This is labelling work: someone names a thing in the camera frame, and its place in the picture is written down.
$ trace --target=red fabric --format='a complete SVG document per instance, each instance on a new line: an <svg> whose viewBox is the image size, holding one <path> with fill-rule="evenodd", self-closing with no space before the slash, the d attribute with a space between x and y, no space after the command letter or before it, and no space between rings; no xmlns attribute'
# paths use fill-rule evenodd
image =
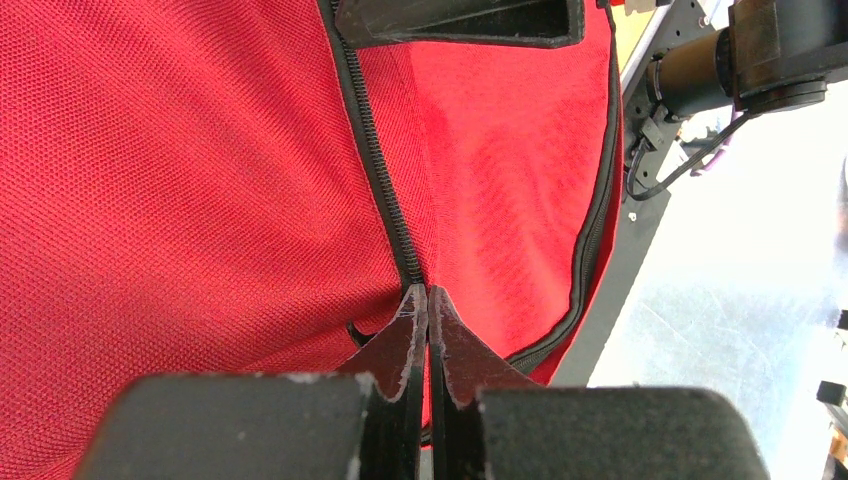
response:
<svg viewBox="0 0 848 480"><path fill-rule="evenodd" d="M498 353L568 308L610 32L361 55L427 280ZM314 0L3 2L0 478L70 475L138 376L330 370L400 287ZM498 300L487 298L497 296Z"/></svg>

